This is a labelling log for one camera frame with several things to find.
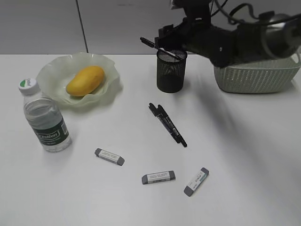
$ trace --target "yellow mango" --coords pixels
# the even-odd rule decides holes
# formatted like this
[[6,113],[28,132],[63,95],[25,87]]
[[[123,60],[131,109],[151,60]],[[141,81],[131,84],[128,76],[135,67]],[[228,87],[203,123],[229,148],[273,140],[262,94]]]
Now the yellow mango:
[[66,87],[67,93],[83,97],[95,90],[104,79],[104,71],[99,66],[89,66],[80,70]]

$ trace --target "water bottle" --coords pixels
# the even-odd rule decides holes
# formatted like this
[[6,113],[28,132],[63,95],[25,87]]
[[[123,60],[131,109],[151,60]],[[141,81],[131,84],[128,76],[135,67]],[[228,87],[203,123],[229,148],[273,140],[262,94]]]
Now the water bottle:
[[24,114],[46,151],[59,152],[72,142],[64,119],[54,101],[45,95],[35,79],[20,82]]

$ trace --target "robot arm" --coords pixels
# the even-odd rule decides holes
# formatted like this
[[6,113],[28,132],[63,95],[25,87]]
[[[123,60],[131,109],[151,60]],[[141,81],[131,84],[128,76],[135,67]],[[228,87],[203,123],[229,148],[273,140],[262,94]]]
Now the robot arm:
[[[240,24],[227,31],[211,24],[209,3],[212,0],[172,0],[173,8],[184,8],[186,18],[174,27],[165,26],[155,38],[156,47],[182,49],[210,59],[216,67],[286,58],[301,45],[301,18],[285,23],[256,26]],[[289,18],[267,12],[259,22]]]

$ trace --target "wall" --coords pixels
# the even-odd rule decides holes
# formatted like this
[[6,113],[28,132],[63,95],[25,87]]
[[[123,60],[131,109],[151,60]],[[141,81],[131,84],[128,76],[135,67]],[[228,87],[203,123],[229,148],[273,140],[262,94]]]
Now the wall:
[[[158,28],[178,24],[181,9],[170,10],[170,0],[78,0],[89,52],[98,54],[154,54],[139,38],[154,38]],[[230,12],[244,0],[229,0]],[[301,13],[300,0],[247,0],[255,14],[276,10]],[[250,20],[247,10],[236,15]],[[215,25],[235,29],[219,13]],[[76,0],[2,0],[0,54],[69,54],[85,51]]]
[[[276,10],[291,15],[301,13],[300,0],[247,0],[254,4],[255,13]],[[158,28],[177,24],[185,16],[182,9],[170,10],[169,0],[79,0],[81,16],[89,52],[98,54],[154,54],[156,51],[143,44],[141,36],[153,38]],[[229,0],[230,12],[244,0]],[[239,18],[250,20],[247,10],[238,13]],[[215,25],[235,29],[219,13],[213,18]]]
[[1,54],[86,51],[75,0],[1,0]]

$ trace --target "basket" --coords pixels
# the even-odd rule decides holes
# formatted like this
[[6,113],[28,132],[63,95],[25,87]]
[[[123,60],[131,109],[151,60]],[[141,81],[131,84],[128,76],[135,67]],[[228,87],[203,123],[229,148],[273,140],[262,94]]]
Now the basket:
[[294,78],[300,67],[300,54],[295,54],[280,60],[215,67],[214,75],[218,86],[225,92],[275,93]]

